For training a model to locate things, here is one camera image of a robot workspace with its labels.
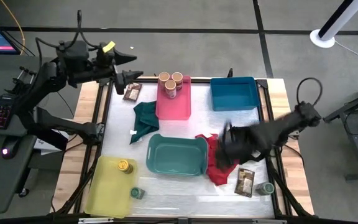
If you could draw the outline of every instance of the gray carpet floor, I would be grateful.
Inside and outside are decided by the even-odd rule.
[[[329,19],[341,0],[258,0],[264,29],[314,30]],[[75,27],[76,10],[82,9],[83,27],[257,29],[252,0],[26,0],[6,3],[23,27]],[[0,3],[0,26],[15,26]],[[358,30],[358,13],[343,30]],[[18,32],[11,32],[21,40]],[[120,69],[161,71],[194,77],[223,77],[230,68],[235,76],[265,78],[265,64],[258,34],[108,33],[85,34],[90,42],[117,43],[121,52],[138,56]],[[71,32],[25,32],[26,46],[36,53],[33,39],[51,43],[71,40]],[[336,44],[331,49],[315,47],[308,35],[266,35],[274,78],[285,80],[291,106],[296,86],[306,77],[319,78],[324,85],[316,109],[321,116],[356,97],[358,56]],[[358,52],[358,35],[338,35],[336,40]],[[45,56],[54,50],[42,47]],[[305,85],[300,97],[313,101],[317,86]],[[352,146],[339,120],[310,128],[300,136],[300,149],[315,214],[323,218],[358,221],[358,181],[345,182],[344,175],[358,172]],[[34,191],[15,198],[15,209],[0,217],[43,215],[49,212],[57,174],[38,173]]]

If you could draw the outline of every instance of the mouse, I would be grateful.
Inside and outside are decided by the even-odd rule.
[[[15,157],[19,148],[20,137],[7,136],[2,145],[1,155],[4,159],[12,159]]]

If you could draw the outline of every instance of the can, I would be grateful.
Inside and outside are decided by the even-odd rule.
[[[142,190],[138,187],[133,187],[131,189],[131,197],[136,199],[142,199],[145,193],[146,193],[145,190]]]
[[[175,72],[172,74],[172,80],[177,83],[177,90],[180,90],[183,83],[183,75],[180,72]]]
[[[126,159],[121,159],[117,165],[120,171],[123,171],[126,174],[130,174],[134,171],[134,166],[132,166]]]
[[[165,82],[170,79],[170,75],[168,72],[162,72],[158,75],[158,83],[161,86],[165,86]]]
[[[177,83],[175,83],[173,80],[166,81],[165,92],[169,98],[174,99],[174,97],[177,95]]]
[[[270,182],[264,182],[255,186],[255,191],[259,195],[270,195],[274,192],[274,185]]]

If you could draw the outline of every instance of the pink tray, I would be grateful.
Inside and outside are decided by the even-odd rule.
[[[191,78],[183,76],[183,87],[177,96],[170,99],[164,87],[157,84],[157,105],[155,115],[161,120],[187,120],[191,115]]]

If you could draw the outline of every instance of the blue bin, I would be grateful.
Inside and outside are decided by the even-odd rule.
[[[212,109],[214,111],[252,110],[259,106],[254,78],[211,79]]]

